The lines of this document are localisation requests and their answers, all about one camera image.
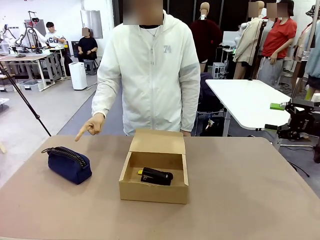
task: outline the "gray pants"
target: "gray pants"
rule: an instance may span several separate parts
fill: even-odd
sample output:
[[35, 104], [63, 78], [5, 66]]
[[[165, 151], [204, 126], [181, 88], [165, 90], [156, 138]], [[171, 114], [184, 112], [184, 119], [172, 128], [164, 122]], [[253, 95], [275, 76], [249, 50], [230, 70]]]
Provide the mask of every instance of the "gray pants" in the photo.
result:
[[284, 60], [277, 60], [273, 65], [270, 64], [270, 59], [263, 57], [260, 62], [258, 80], [268, 84], [269, 86], [278, 89], [279, 79], [283, 70]]

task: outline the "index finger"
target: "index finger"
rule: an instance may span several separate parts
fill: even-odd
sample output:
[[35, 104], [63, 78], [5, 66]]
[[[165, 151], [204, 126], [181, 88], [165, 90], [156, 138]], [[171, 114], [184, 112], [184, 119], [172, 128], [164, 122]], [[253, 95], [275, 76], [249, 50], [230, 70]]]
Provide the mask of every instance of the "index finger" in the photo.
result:
[[78, 135], [75, 137], [75, 141], [78, 142], [79, 139], [82, 137], [82, 135], [87, 131], [87, 126], [83, 125], [82, 128], [80, 129]]

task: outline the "black hair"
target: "black hair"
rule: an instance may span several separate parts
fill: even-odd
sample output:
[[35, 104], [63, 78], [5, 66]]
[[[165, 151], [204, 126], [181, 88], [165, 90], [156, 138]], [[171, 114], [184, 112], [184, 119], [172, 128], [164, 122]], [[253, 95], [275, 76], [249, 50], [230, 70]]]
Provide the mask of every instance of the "black hair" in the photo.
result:
[[294, 16], [295, 2], [293, 0], [281, 0], [280, 4], [287, 4], [288, 5], [288, 15], [290, 17]]
[[52, 28], [52, 27], [54, 27], [55, 25], [54, 25], [53, 22], [48, 21], [45, 26], [46, 26], [47, 28]]

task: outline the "gray stool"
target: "gray stool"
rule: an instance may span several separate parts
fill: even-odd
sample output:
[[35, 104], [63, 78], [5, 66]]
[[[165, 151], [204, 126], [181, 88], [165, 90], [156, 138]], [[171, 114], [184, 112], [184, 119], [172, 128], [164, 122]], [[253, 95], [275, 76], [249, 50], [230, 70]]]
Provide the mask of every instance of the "gray stool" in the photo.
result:
[[83, 60], [83, 63], [84, 63], [84, 67], [85, 67], [85, 72], [88, 75], [96, 75], [97, 74], [98, 68], [96, 66], [95, 60]]

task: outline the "dark red sweater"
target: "dark red sweater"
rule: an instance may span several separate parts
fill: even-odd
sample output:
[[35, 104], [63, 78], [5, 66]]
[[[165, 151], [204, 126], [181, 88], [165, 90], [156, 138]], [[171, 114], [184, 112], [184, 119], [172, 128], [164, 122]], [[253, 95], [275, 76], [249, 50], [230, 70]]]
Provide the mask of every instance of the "dark red sweater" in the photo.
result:
[[222, 42], [223, 34], [212, 20], [196, 20], [190, 25], [199, 62], [216, 55], [216, 48]]

